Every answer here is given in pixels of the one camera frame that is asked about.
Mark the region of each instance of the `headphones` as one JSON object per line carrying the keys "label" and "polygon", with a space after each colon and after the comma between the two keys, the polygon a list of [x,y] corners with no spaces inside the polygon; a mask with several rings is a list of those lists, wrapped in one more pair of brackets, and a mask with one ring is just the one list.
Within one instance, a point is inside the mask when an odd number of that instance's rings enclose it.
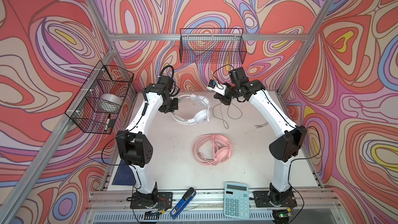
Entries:
{"label": "headphones", "polygon": [[[202,147],[206,142],[211,141],[213,146],[213,159],[206,159],[199,148]],[[195,160],[202,165],[214,165],[223,163],[231,157],[231,147],[233,145],[229,140],[218,134],[210,134],[199,137],[192,147],[192,154]]]}
{"label": "headphones", "polygon": [[192,119],[189,119],[189,120],[185,120],[181,117],[178,117],[174,112],[171,112],[172,117],[180,124],[193,125],[196,123],[203,123],[205,121],[207,121],[207,123],[209,123],[210,122],[209,121],[209,109],[210,109],[209,99],[206,98],[205,96],[195,95],[195,94],[178,96],[178,102],[184,101],[186,99],[191,99],[206,109],[198,112],[197,114],[195,114],[195,116]]}

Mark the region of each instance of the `calculator screen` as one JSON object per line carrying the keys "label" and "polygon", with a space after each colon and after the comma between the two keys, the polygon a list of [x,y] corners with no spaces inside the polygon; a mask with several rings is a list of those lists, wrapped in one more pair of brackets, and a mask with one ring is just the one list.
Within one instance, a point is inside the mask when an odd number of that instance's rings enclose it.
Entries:
{"label": "calculator screen", "polygon": [[236,185],[229,185],[229,184],[227,184],[226,188],[227,188],[227,189],[236,189],[236,190],[246,191],[246,187],[236,186]]}

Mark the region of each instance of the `white headphones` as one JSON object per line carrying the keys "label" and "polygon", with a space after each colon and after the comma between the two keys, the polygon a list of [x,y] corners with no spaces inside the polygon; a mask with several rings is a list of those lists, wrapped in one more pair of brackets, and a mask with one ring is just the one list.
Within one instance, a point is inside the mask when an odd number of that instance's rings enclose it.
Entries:
{"label": "white headphones", "polygon": [[186,99],[191,99],[206,109],[198,112],[197,114],[195,114],[195,116],[192,119],[189,120],[185,120],[181,117],[178,117],[174,112],[172,112],[171,114],[173,118],[180,124],[192,125],[196,123],[203,123],[206,121],[209,123],[209,109],[210,109],[209,99],[206,98],[205,96],[195,95],[195,94],[178,96],[178,102],[184,101]]}

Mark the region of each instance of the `white table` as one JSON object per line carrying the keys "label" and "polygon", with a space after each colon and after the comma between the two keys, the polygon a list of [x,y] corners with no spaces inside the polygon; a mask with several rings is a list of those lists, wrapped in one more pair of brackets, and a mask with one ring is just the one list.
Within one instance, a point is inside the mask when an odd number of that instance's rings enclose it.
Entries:
{"label": "white table", "polygon": [[[281,107],[276,93],[269,92],[271,98]],[[196,95],[207,95],[209,93],[195,93]],[[214,93],[208,95],[211,106],[220,101],[214,99]],[[131,120],[136,115],[143,96],[137,96],[136,105]],[[269,151],[269,144],[276,140],[272,128],[267,125],[256,128],[256,124],[264,124],[266,120],[260,112],[249,102],[240,103],[232,101],[243,112],[240,119],[234,120],[227,116],[227,106],[221,104],[224,119],[229,124],[225,129],[222,121],[210,114],[210,123],[195,125],[181,125],[171,116],[157,112],[155,119],[146,134],[154,151],[146,171],[151,171],[158,184],[159,190],[178,190],[193,187],[195,189],[223,189],[227,181],[245,183],[253,188],[268,188],[272,181],[274,160]],[[202,107],[193,105],[193,101],[186,100],[180,103],[176,114],[184,119],[193,116],[203,110]],[[216,106],[214,114],[220,115],[220,106]],[[240,112],[231,105],[230,115],[238,117]],[[205,134],[221,134],[227,137],[234,145],[232,156],[224,163],[217,166],[203,166],[197,163],[192,155],[192,145],[195,140]],[[201,149],[205,157],[211,156],[211,143],[208,142]],[[297,158],[304,158],[300,150]],[[113,169],[108,191],[132,190],[132,186],[112,185],[117,166]],[[292,164],[291,182],[293,187],[317,187],[318,184],[312,174],[307,160],[298,160]]]}

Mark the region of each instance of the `wire mesh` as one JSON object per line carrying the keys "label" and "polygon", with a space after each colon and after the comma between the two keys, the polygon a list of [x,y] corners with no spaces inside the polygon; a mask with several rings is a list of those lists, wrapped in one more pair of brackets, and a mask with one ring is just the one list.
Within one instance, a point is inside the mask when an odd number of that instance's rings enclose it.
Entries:
{"label": "wire mesh", "polygon": [[242,33],[241,28],[182,28],[180,62],[242,65],[246,57]]}
{"label": "wire mesh", "polygon": [[[83,132],[111,134],[133,78],[126,69],[103,65],[76,109],[72,114],[65,113]],[[102,99],[104,94],[119,97],[122,104]]]}

